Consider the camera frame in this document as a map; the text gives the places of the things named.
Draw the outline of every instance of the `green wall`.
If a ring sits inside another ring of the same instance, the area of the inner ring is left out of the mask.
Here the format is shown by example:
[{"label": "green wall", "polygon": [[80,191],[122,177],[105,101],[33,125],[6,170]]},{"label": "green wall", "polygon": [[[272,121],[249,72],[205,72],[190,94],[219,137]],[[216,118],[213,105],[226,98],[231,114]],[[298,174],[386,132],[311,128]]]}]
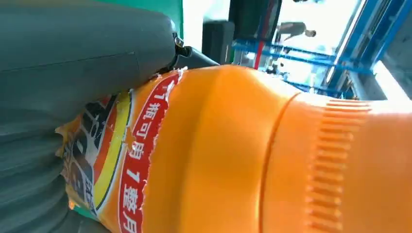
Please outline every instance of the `green wall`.
[{"label": "green wall", "polygon": [[100,0],[121,5],[162,12],[176,24],[179,36],[183,38],[183,3],[182,0]]}]

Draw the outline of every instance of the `person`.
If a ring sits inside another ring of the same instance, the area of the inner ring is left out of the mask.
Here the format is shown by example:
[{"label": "person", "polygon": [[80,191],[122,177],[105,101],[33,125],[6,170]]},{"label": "person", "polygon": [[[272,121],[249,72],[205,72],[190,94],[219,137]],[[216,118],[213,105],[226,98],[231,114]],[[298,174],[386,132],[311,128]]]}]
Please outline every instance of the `person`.
[{"label": "person", "polygon": [[285,40],[289,40],[297,35],[302,35],[303,33],[308,37],[315,37],[315,30],[307,30],[306,24],[304,22],[283,22],[277,28],[277,33],[281,36],[283,34],[289,34]]}]

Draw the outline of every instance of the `orange plastic bottle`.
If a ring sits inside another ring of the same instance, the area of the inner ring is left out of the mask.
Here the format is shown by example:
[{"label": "orange plastic bottle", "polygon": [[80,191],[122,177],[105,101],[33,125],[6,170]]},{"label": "orange plastic bottle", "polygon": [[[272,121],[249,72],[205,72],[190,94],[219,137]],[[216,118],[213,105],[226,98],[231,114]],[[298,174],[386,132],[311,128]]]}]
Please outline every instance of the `orange plastic bottle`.
[{"label": "orange plastic bottle", "polygon": [[110,103],[96,149],[84,116],[66,126],[65,173],[86,174],[77,148],[93,174],[78,202],[112,232],[412,232],[412,102],[337,100],[222,66]]}]

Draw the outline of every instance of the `bright light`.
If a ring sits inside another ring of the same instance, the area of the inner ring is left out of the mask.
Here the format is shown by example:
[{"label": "bright light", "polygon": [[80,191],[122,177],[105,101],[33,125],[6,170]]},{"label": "bright light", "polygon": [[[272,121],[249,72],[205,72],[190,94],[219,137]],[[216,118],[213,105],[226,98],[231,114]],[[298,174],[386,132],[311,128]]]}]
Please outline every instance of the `bright light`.
[{"label": "bright light", "polygon": [[[336,64],[338,63],[339,59],[341,58],[341,55],[342,55],[343,51],[344,51],[345,48],[346,48],[347,42],[349,41],[349,38],[350,38],[350,36],[352,35],[352,31],[353,31],[353,29],[355,28],[355,25],[356,25],[356,23],[357,23],[357,21],[358,21],[358,19],[359,19],[359,16],[361,15],[361,12],[362,12],[363,6],[365,5],[365,2],[366,2],[365,0],[362,0],[362,1],[360,2],[360,4],[359,4],[359,7],[358,7],[358,9],[357,9],[357,11],[356,11],[356,13],[355,13],[354,18],[353,18],[353,21],[350,23],[349,29],[348,29],[345,37],[343,38],[342,45],[341,45],[341,47],[339,48],[338,53],[336,54],[335,61],[333,61],[333,64],[334,64],[334,65],[336,65]],[[332,75],[333,75],[333,72],[334,72],[334,71],[335,71],[335,67],[331,67],[330,70],[329,70],[329,72],[328,72],[327,75],[326,75],[326,83],[329,83],[329,82],[330,82],[330,79],[332,78]]]},{"label": "bright light", "polygon": [[376,63],[373,71],[377,83],[388,100],[409,100],[408,95],[381,61]]},{"label": "bright light", "polygon": [[249,58],[250,60],[252,60],[252,59],[255,58],[255,55],[256,55],[256,53],[254,53],[254,52],[249,52],[249,53],[246,54],[246,57]]}]

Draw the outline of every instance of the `black object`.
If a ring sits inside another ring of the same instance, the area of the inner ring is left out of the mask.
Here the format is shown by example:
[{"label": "black object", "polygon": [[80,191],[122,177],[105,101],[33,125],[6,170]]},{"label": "black object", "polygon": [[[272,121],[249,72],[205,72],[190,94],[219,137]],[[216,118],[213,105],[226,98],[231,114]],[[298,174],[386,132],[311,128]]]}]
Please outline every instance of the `black object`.
[{"label": "black object", "polygon": [[[231,0],[229,21],[235,24],[234,39],[271,42],[279,20],[282,0]],[[267,32],[262,35],[265,14],[270,9]]]},{"label": "black object", "polygon": [[229,64],[235,25],[228,21],[210,21],[203,24],[202,53],[210,59]]},{"label": "black object", "polygon": [[0,22],[0,232],[107,232],[68,210],[54,129],[167,66],[170,19],[86,0],[3,0]]},{"label": "black object", "polygon": [[219,65],[219,63],[208,58],[197,49],[190,46],[184,46],[183,40],[177,36],[177,33],[174,33],[173,36],[176,55],[166,67],[158,71],[160,74],[167,73],[175,68],[187,67],[188,69],[196,69]]}]

